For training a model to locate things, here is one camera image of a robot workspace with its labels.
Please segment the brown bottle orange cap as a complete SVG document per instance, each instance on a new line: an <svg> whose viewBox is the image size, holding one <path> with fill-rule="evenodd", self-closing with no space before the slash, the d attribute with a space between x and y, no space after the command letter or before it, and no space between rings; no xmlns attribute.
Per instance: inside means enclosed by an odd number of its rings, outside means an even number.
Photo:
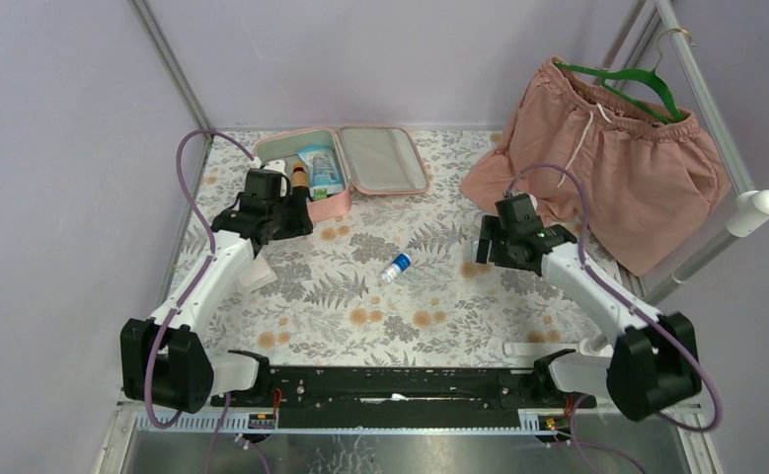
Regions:
<svg viewBox="0 0 769 474"><path fill-rule="evenodd" d="M295 163L293 165L290 175L290 185L292 191L296 195L301 195L305 198L310 197L309 175L306 172L306 168L303 163Z"/></svg>

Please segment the white bottle green label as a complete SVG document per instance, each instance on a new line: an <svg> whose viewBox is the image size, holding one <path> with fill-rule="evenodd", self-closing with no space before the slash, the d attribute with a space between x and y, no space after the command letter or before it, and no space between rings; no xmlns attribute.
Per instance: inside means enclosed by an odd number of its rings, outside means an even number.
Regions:
<svg viewBox="0 0 769 474"><path fill-rule="evenodd" d="M286 162L284 160L271 160L265 164L265 169L277 171L278 173L286 173Z"/></svg>

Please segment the blue white pouch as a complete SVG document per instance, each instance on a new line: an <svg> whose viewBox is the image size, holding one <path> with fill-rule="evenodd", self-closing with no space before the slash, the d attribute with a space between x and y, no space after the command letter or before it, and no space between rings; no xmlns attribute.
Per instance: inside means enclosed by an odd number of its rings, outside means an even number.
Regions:
<svg viewBox="0 0 769 474"><path fill-rule="evenodd" d="M297 155L308 169L310 195L313 188L326 188L329 197L345 190L343 175L332 148L313 145L299 149Z"/></svg>

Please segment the pink medicine kit case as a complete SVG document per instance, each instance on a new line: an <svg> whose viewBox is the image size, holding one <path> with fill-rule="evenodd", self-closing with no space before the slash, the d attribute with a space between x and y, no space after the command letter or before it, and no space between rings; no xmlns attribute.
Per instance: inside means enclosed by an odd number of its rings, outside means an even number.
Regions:
<svg viewBox="0 0 769 474"><path fill-rule="evenodd" d="M344 125L290 130L261 139L255 155L269 165L284 163L290 173L295 163L305 164L298 152L325 147L332 152L342 187L322 199L308 202L312 221L322 222L349 212L352 194L366 196L416 195L429 188L421 155L409 133L397 126Z"/></svg>

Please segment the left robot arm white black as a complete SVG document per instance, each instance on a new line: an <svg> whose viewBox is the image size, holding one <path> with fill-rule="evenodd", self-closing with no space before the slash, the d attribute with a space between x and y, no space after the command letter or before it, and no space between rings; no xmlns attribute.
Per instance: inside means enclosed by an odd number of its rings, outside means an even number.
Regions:
<svg viewBox="0 0 769 474"><path fill-rule="evenodd" d="M253 276L270 242L307 236L309 179L270 169L247 173L245 189L209 225L210 249L169 298L147 319L130 319L119 335L124 395L194 414L210 398L234 393L250 406L271 393L269 359L248 351L212 353L201 342L229 287Z"/></svg>

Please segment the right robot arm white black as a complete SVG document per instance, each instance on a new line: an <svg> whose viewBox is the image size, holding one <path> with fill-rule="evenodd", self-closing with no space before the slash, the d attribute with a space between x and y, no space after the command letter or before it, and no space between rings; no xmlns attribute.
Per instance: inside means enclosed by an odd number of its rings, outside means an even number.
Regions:
<svg viewBox="0 0 769 474"><path fill-rule="evenodd" d="M533 363L531 391L555 407L570 394L612 401L641 421L699 394L695 331L684 315L664 315L620 286L562 225L547 227L531 196L505 198L483 216L479 264L531 272L568 297L598 327L597 338L542 355Z"/></svg>

